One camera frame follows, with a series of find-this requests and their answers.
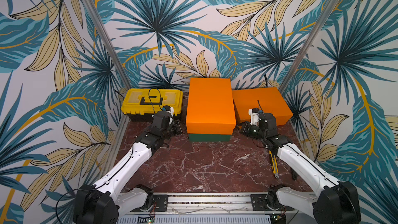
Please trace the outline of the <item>large orange shoebox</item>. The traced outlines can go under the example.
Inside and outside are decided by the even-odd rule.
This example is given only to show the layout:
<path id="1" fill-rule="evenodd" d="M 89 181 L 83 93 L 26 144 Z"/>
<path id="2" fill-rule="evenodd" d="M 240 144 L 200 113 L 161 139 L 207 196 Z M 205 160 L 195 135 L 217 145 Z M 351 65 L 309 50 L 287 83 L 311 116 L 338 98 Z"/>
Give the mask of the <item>large orange shoebox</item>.
<path id="1" fill-rule="evenodd" d="M 189 134 L 232 135 L 236 118 L 229 79 L 190 79 L 186 126 Z"/>

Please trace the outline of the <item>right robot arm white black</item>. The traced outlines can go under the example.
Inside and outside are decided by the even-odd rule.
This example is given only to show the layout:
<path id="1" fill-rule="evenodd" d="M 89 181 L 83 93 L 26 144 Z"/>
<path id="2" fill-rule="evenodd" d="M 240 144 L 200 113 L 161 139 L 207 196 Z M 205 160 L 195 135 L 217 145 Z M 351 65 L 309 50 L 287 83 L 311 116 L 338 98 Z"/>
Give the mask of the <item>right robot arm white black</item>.
<path id="1" fill-rule="evenodd" d="M 262 204 L 274 211 L 292 207 L 313 218 L 319 224 L 358 224 L 361 222 L 359 196 L 356 187 L 332 176 L 313 162 L 285 135 L 280 135 L 276 118 L 258 108 L 248 111 L 250 121 L 241 124 L 240 133 L 260 141 L 268 150 L 273 173 L 277 160 L 286 163 L 312 189 L 293 190 L 285 185 L 268 189 Z"/>

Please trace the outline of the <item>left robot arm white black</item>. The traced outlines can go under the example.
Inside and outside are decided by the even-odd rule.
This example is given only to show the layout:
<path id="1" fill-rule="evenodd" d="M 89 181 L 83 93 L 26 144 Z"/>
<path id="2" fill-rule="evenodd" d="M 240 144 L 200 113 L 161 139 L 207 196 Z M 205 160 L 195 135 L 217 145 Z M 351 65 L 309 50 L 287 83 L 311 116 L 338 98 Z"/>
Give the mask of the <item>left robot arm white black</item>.
<path id="1" fill-rule="evenodd" d="M 77 193 L 73 213 L 76 224 L 115 224 L 136 208 L 150 209 L 153 191 L 138 185 L 128 193 L 123 188 L 138 169 L 148 161 L 166 140 L 181 134 L 174 109 L 165 106 L 153 115 L 153 121 L 139 134 L 127 154 L 105 176 L 93 185 L 82 185 Z"/>

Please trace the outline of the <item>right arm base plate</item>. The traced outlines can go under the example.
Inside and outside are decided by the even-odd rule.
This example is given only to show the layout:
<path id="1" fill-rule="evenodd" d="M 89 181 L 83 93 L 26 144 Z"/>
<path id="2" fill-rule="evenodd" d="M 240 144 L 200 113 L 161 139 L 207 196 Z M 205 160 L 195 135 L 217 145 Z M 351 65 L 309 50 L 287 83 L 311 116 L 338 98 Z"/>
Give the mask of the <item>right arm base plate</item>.
<path id="1" fill-rule="evenodd" d="M 293 211 L 294 208 L 281 205 L 276 197 L 268 194 L 251 194 L 250 202 L 253 211 Z"/>

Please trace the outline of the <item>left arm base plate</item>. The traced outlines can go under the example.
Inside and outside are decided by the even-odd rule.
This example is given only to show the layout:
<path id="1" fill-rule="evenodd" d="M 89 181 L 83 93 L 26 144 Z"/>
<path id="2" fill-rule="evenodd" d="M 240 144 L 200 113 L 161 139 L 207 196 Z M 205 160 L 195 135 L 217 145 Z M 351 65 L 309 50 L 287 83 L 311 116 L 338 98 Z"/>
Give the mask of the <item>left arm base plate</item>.
<path id="1" fill-rule="evenodd" d="M 152 213 L 166 212 L 169 204 L 168 195 L 153 195 L 150 197 L 148 211 Z"/>

